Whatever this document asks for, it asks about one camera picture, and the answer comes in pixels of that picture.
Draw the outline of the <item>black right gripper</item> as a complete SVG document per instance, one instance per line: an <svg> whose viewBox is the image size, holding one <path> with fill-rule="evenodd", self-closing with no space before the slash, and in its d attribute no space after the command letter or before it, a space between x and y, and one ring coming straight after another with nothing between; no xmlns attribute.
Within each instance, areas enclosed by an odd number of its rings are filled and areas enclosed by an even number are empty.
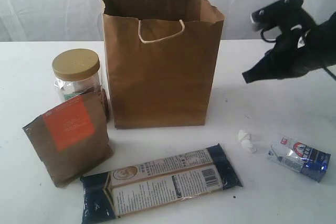
<svg viewBox="0 0 336 224"><path fill-rule="evenodd" d="M307 32L316 25L302 5L303 0L278 0L251 13L250 19L255 29L260 32L262 40L275 43L275 40L266 39L264 32L277 27L281 35L288 36L295 29ZM251 69L243 72L242 76L246 83L290 78L293 55L292 50L270 49Z"/></svg>

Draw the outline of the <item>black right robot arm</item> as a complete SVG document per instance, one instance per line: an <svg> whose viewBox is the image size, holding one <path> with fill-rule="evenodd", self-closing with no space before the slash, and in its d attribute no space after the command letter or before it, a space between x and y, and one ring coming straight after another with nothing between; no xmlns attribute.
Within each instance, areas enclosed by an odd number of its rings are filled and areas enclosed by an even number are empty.
<svg viewBox="0 0 336 224"><path fill-rule="evenodd" d="M335 14L318 25L303 3L278 0L251 14L261 39L274 47L243 72L246 83L299 78L318 69L335 78L328 68L335 65Z"/></svg>

